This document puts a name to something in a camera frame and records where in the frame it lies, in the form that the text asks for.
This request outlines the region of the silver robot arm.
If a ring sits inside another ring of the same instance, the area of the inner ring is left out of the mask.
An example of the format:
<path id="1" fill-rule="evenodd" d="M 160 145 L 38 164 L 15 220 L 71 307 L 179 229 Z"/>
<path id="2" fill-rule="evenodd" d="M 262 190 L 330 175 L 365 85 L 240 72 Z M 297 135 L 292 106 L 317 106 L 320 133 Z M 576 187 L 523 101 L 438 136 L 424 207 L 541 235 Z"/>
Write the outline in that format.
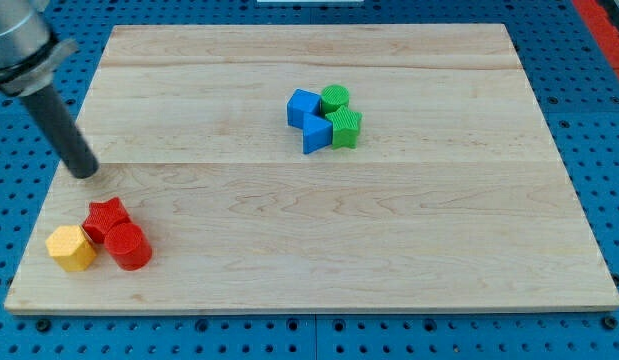
<path id="1" fill-rule="evenodd" d="M 52 83 L 62 62 L 78 49 L 60 40 L 43 16 L 48 0 L 0 0 L 0 91 L 30 96 Z"/>

